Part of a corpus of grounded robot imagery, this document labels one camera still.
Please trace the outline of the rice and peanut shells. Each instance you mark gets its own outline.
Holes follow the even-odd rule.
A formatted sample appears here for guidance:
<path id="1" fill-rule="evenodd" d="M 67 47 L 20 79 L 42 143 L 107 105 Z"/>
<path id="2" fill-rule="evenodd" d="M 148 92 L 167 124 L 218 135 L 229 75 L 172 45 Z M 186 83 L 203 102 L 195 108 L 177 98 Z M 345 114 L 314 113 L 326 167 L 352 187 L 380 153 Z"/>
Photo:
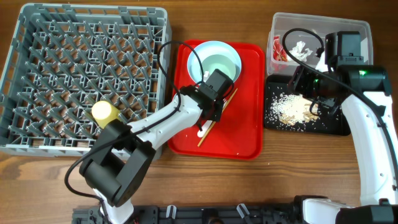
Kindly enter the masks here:
<path id="1" fill-rule="evenodd" d="M 269 112 L 271 119 L 288 126 L 306 124 L 319 118 L 316 103 L 313 104 L 302 95 L 286 93 L 273 94 Z"/>

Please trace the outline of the white napkin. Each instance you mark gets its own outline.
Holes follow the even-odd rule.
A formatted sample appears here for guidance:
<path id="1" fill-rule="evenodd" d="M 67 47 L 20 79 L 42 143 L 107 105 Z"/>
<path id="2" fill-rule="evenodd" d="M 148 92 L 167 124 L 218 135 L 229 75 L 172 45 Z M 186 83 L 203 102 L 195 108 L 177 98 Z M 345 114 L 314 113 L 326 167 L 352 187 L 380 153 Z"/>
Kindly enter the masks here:
<path id="1" fill-rule="evenodd" d="M 296 46 L 289 51 L 289 53 L 301 62 L 306 62 L 307 57 L 309 57 L 313 53 L 313 51 L 305 46 L 305 42 L 299 41 L 296 43 Z"/>

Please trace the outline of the red snack wrapper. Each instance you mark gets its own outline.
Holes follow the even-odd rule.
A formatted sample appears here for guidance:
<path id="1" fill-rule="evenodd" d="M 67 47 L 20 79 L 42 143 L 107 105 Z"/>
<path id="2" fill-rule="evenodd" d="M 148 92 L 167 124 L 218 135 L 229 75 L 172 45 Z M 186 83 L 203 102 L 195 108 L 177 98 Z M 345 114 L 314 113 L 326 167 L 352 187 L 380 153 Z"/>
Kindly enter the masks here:
<path id="1" fill-rule="evenodd" d="M 274 36 L 272 43 L 272 57 L 276 61 L 287 62 L 287 54 L 280 43 L 280 36 Z"/>

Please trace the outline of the yellow plastic cup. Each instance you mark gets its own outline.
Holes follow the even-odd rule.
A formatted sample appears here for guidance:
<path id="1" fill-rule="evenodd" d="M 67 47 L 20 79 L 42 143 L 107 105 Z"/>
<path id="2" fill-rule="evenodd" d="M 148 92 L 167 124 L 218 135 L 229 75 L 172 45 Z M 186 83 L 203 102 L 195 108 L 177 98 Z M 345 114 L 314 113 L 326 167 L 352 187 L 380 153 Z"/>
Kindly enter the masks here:
<path id="1" fill-rule="evenodd" d="M 104 129 L 107 124 L 114 120 L 121 121 L 119 118 L 120 111 L 108 101 L 97 101 L 91 107 L 89 114 L 101 129 Z"/>

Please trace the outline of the mint green bowl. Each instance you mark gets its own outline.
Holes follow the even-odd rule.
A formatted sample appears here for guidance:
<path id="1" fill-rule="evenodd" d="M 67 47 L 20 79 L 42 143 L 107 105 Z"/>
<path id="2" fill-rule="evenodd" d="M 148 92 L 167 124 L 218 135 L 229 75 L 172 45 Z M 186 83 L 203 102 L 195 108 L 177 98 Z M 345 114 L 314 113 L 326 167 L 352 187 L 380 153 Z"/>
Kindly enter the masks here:
<path id="1" fill-rule="evenodd" d="M 236 65 L 235 63 L 228 58 L 227 56 L 224 55 L 210 55 L 209 57 L 205 58 L 204 61 L 202 61 L 202 66 L 204 69 L 204 81 L 207 81 L 211 74 L 216 70 L 220 70 L 223 72 L 225 75 L 230 77 L 232 81 L 236 81 Z"/>

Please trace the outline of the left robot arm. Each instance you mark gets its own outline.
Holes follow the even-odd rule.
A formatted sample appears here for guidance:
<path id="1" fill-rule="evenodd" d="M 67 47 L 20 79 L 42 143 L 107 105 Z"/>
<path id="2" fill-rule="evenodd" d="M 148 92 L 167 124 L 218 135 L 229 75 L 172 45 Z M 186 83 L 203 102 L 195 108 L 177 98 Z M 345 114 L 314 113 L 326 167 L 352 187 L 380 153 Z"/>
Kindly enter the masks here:
<path id="1" fill-rule="evenodd" d="M 219 121 L 234 81 L 216 69 L 206 81 L 183 86 L 173 100 L 146 119 L 108 122 L 79 173 L 95 191 L 108 223 L 125 223 L 134 212 L 131 197 L 141 185 L 158 148 L 202 120 Z"/>

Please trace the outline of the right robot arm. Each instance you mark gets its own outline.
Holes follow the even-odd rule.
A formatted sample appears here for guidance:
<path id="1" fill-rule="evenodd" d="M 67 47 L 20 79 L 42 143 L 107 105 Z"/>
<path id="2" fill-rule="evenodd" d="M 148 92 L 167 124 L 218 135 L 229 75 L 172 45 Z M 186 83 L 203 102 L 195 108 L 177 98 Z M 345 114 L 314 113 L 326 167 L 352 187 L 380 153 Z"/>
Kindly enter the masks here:
<path id="1" fill-rule="evenodd" d="M 359 32 L 331 33 L 320 44 L 316 56 L 325 58 L 325 72 L 286 53 L 299 64 L 288 88 L 318 104 L 333 99 L 341 108 L 354 141 L 361 205 L 297 196 L 300 222 L 397 223 L 397 134 L 388 74 L 383 67 L 365 64 Z"/>

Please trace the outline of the grey dishwasher rack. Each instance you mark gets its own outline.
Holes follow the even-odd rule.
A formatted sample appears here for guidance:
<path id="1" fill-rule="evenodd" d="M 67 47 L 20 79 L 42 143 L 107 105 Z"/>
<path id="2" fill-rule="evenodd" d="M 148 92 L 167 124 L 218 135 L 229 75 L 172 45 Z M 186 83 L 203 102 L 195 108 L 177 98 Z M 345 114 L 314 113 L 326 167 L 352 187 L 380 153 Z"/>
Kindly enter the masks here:
<path id="1" fill-rule="evenodd" d="M 1 75 L 1 151 L 82 156 L 101 129 L 89 114 L 108 101 L 124 123 L 164 105 L 172 30 L 161 7 L 22 7 Z"/>

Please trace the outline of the wooden chopstick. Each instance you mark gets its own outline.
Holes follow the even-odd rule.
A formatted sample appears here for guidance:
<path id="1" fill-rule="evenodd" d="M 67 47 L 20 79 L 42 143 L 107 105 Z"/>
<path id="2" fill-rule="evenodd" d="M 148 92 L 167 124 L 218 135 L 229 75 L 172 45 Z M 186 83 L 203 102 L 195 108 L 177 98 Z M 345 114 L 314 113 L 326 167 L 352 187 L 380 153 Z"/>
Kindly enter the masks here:
<path id="1" fill-rule="evenodd" d="M 222 113 L 224 112 L 226 107 L 229 105 L 230 101 L 233 99 L 236 92 L 237 92 L 237 89 L 235 89 L 235 91 L 233 91 L 232 95 L 227 100 L 224 100 L 223 109 L 221 111 Z M 205 133 L 205 135 L 202 138 L 200 138 L 200 141 L 197 144 L 198 147 L 200 147 L 203 144 L 204 140 L 206 139 L 207 135 L 209 134 L 209 132 L 211 131 L 211 129 L 213 128 L 215 123 L 216 123 L 216 121 L 212 121 L 212 123 L 211 123 L 210 127 L 208 128 L 207 132 Z"/>

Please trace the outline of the white plastic fork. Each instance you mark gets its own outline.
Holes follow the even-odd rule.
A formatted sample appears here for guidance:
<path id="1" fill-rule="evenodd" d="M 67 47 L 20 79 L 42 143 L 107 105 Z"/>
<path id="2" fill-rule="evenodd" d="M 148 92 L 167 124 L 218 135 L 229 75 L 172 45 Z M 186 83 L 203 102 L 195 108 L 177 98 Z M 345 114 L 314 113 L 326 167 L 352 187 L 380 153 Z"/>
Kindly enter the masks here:
<path id="1" fill-rule="evenodd" d="M 206 122 L 203 124 L 203 126 L 201 127 L 201 130 L 199 130 L 199 131 L 197 132 L 197 136 L 198 136 L 199 138 L 202 138 L 202 137 L 205 135 L 205 133 L 207 132 L 207 130 L 208 130 L 208 128 L 210 127 L 211 123 L 212 123 L 212 121 L 208 120 L 208 121 L 206 121 Z"/>

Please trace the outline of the black tray bin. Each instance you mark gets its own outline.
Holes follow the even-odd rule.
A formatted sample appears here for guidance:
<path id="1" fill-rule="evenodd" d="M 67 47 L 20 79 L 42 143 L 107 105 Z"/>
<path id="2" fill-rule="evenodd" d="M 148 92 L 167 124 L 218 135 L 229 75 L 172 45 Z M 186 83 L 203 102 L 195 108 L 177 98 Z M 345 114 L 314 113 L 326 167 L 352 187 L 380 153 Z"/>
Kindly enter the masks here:
<path id="1" fill-rule="evenodd" d="M 264 100 L 264 127 L 267 129 L 278 129 L 293 132 L 306 132 L 318 134 L 332 134 L 339 136 L 347 136 L 351 133 L 348 123 L 342 112 L 338 110 L 333 116 L 320 116 L 316 121 L 311 121 L 306 124 L 296 124 L 288 126 L 282 124 L 280 121 L 274 121 L 270 118 L 269 107 L 271 105 L 271 98 L 273 94 L 286 93 L 287 84 L 290 77 L 285 75 L 270 75 L 266 79 L 266 90 Z"/>

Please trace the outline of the red plastic tray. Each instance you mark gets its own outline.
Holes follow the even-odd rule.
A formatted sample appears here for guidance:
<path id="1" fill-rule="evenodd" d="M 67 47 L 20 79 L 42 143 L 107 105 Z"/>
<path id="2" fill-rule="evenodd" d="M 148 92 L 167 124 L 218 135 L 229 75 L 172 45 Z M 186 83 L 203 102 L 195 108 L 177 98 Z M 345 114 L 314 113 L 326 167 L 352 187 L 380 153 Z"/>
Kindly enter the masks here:
<path id="1" fill-rule="evenodd" d="M 243 66 L 234 86 L 237 91 L 204 141 L 197 136 L 197 126 L 168 140 L 177 154 L 250 160 L 262 150 L 265 54 L 254 44 L 228 44 L 237 51 Z"/>

